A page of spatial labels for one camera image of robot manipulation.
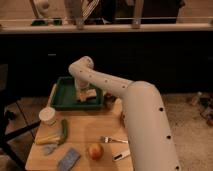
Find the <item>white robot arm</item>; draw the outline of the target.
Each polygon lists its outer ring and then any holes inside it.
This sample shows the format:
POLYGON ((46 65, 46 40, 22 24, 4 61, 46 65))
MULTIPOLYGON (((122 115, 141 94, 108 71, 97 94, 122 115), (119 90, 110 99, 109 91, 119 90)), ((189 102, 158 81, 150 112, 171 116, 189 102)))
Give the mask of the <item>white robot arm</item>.
POLYGON ((182 171, 164 103, 153 84, 95 71, 89 56, 70 64, 68 71, 78 90, 92 84, 122 100, 134 171, 182 171))

